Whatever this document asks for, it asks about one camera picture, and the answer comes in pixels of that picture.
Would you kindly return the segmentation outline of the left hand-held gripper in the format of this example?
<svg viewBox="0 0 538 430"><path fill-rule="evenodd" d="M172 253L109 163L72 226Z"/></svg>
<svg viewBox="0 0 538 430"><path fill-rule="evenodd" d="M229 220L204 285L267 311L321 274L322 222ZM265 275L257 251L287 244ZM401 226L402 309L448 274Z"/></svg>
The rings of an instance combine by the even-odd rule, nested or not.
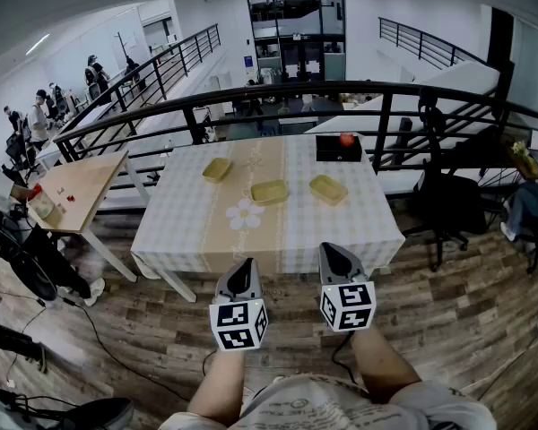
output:
<svg viewBox="0 0 538 430"><path fill-rule="evenodd" d="M212 332L221 351L260 348L268 315L255 259L235 264L219 278L209 310Z"/></svg>

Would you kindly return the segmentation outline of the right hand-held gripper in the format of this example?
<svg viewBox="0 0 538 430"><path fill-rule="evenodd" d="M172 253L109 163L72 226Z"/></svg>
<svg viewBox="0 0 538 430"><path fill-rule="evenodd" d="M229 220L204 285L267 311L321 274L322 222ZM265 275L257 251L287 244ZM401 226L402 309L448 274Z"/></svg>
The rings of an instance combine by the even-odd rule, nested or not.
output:
<svg viewBox="0 0 538 430"><path fill-rule="evenodd" d="M335 332L367 329L376 312L375 285L360 259L329 242L319 246L320 311Z"/></svg>

